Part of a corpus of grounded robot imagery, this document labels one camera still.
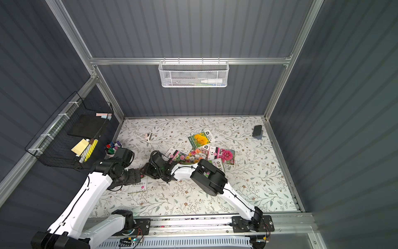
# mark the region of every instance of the metal wire basket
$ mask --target metal wire basket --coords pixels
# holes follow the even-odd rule
[[[226,87],[229,64],[166,64],[159,62],[162,87]]]
[[[76,156],[71,149],[83,137],[69,135],[68,131],[81,116],[96,116],[96,113],[106,114],[106,118],[98,117],[101,121],[100,127],[93,131],[92,137],[85,137],[94,139],[94,142],[89,144],[80,156]],[[39,136],[39,142],[34,143],[35,138],[32,139],[25,150],[46,166],[89,169],[94,161],[105,157],[104,146],[107,141],[103,141],[105,138],[102,138],[101,134],[106,131],[112,114],[113,109],[109,102],[79,98],[66,113],[59,114],[58,121],[46,134]]]

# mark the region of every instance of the gray corrugated wall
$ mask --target gray corrugated wall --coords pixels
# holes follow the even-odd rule
[[[87,98],[105,101],[96,86]],[[113,117],[100,141],[112,140],[118,124]],[[87,174],[87,171],[78,172],[35,163],[0,208],[0,248],[31,248],[30,240],[34,234],[46,231],[62,214]]]
[[[396,248],[398,2],[326,1],[271,116],[327,246]]]
[[[44,0],[0,1],[0,37],[2,180],[89,74]],[[34,233],[54,222],[85,178],[72,169],[34,164],[0,208],[0,247],[31,248]]]
[[[164,88],[158,66],[99,66],[126,116],[264,114],[283,65],[230,66],[225,88]]]
[[[93,57],[286,57],[311,0],[63,1]],[[263,114],[283,66],[231,66],[226,88],[161,86],[157,66],[100,66],[126,116]]]
[[[311,0],[63,1],[93,57],[284,57]]]
[[[2,180],[50,115],[88,80],[45,1],[0,1]]]

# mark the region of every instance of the aluminum frame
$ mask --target aluminum frame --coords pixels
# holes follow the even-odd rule
[[[243,117],[263,117],[263,114],[257,115],[241,115]],[[239,115],[198,115],[198,116],[141,116],[141,117],[125,117],[125,119],[150,119],[150,118],[222,118],[222,117],[240,117]]]
[[[319,233],[312,213],[273,213],[269,214],[275,227],[272,234]],[[229,226],[233,216],[238,214],[187,215],[187,216],[145,216],[135,219],[151,219],[148,237],[187,237],[222,235],[263,235],[264,232],[234,233]],[[90,229],[106,218],[88,218],[84,229]]]
[[[290,57],[280,58],[91,58],[92,65],[159,65],[166,64],[225,64],[230,65],[289,65]]]
[[[107,102],[110,102],[113,107],[114,115],[116,116],[119,122],[123,122],[124,120],[124,113],[120,108],[119,103],[117,102],[116,98],[112,94],[111,89],[109,88],[106,80],[101,74],[101,71],[91,65],[90,59],[92,55],[87,48],[86,44],[84,43],[83,38],[81,37],[79,31],[77,30],[75,24],[73,23],[72,18],[69,16],[68,11],[66,10],[62,0],[46,0],[47,5],[50,7],[51,11],[53,12],[54,16],[56,17],[58,23],[64,30],[65,34],[67,35],[69,41],[75,48],[77,54],[79,55],[80,59],[82,60],[84,66],[86,67],[87,71],[91,75],[98,75],[101,79],[101,82],[98,84],[98,88],[101,91],[102,95],[104,96]]]
[[[308,37],[308,34],[310,33],[311,27],[314,24],[314,21],[319,13],[319,10],[323,2],[324,0],[313,0],[311,4],[310,10],[308,11],[306,19],[300,29],[297,40],[293,47],[291,61],[289,65],[286,66],[285,70],[282,72],[282,75],[275,87],[275,90],[272,93],[272,97],[269,101],[267,109],[265,110],[264,117],[266,120],[269,120],[269,117],[271,116],[273,110],[275,109],[276,103],[278,102],[279,97],[282,94],[282,90],[284,89],[286,82],[289,79],[289,76],[293,70],[293,67],[296,64],[297,58],[300,55],[302,47],[304,46],[304,43]]]
[[[277,141],[276,136],[272,130],[272,126],[271,126],[271,123],[269,122],[269,120],[264,120],[264,127],[265,127],[268,137],[272,143],[272,147],[274,148],[276,158],[278,159],[279,165],[281,166],[282,173],[285,176],[286,183],[287,183],[289,190],[291,191],[292,197],[296,199],[297,204],[300,208],[300,211],[305,212],[304,205],[301,202],[299,193],[297,192],[296,186],[294,185],[289,168],[287,167],[285,158],[283,157],[281,148],[279,147],[278,141]]]
[[[70,100],[70,102],[60,111],[60,114],[66,113],[80,97],[86,97],[93,87],[97,84],[98,78],[96,75],[91,76],[83,87],[78,91],[78,93]],[[43,131],[43,134],[47,134],[55,124],[62,118],[61,115],[57,117],[50,123],[50,125]],[[44,136],[40,136],[32,145],[31,148],[37,148],[43,140]],[[28,171],[31,169],[33,164],[37,161],[37,158],[32,156],[30,153],[26,152],[22,158],[15,164],[11,171],[4,177],[0,182],[0,207],[4,204],[11,193],[16,189],[18,184],[22,181]]]

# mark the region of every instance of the table surface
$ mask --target table surface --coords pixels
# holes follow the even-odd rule
[[[118,140],[135,153],[130,167],[140,168],[153,150],[170,147],[188,153],[188,136],[210,130],[210,145],[234,149],[235,165],[224,165],[232,187],[263,212],[296,211],[296,206],[263,126],[263,138],[252,137],[253,128],[263,125],[261,117],[209,117],[125,120]],[[152,133],[151,141],[144,138]],[[174,216],[236,213],[218,197],[207,195],[192,180],[165,183],[147,176],[147,190],[133,193],[129,186],[105,191],[90,217],[107,217],[116,209],[131,210],[135,216]]]

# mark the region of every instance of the yellow sticky note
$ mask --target yellow sticky note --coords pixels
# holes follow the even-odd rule
[[[71,149],[71,151],[75,152],[77,155],[80,156],[87,146],[88,142],[85,139],[82,139],[80,142],[78,142],[78,144],[75,145],[75,147]]]

